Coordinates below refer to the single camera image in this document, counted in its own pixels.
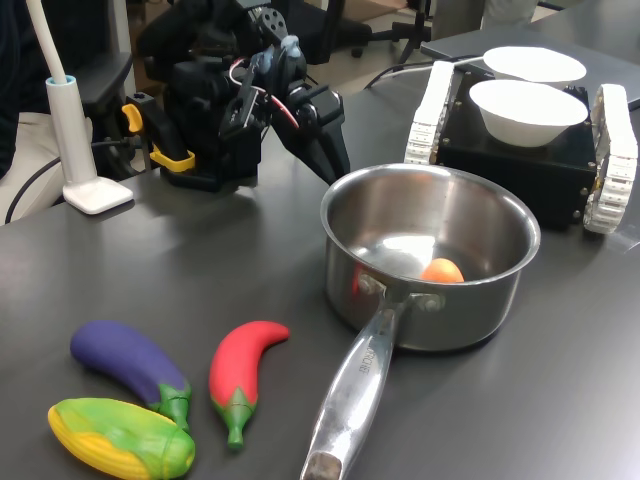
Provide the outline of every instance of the red chili pepper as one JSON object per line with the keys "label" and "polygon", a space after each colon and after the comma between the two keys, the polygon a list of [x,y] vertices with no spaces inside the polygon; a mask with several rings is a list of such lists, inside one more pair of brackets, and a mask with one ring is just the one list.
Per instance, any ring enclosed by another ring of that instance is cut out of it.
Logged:
{"label": "red chili pepper", "polygon": [[288,338],[287,327],[258,321],[241,325],[220,342],[211,362],[209,392],[229,428],[230,448],[242,448],[242,429],[256,409],[262,352]]}

